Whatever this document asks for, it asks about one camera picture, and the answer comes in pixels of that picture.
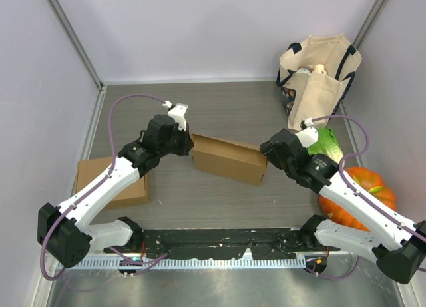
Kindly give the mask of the brown cardboard sheet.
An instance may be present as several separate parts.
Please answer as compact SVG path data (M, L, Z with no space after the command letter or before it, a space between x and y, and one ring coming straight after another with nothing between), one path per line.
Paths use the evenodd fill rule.
M258 145L192 134L191 150L196 170L260 186L268 166Z

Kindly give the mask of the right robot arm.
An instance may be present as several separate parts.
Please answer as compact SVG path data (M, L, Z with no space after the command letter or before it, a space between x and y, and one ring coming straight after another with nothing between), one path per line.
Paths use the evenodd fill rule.
M334 247L364 257L388 278L410 283L425 259L425 222L414 222L368 193L338 164L324 154L310 154L318 131L308 127L298 133L282 129L260 145L268 162L299 186L330 199L360 223L358 230L314 215L303 226L301 243L308 250Z

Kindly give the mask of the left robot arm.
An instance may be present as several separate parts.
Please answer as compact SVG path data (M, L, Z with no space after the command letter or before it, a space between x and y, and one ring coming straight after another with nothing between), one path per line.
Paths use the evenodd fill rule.
M126 144L112 163L68 200L50 203L38 212L37 240L65 268L76 266L91 250L113 248L136 252L142 244L141 227L127 217L92 225L93 218L125 188L156 168L161 158L187 156L194 143L186 122L187 106L177 104L155 115L138 140Z

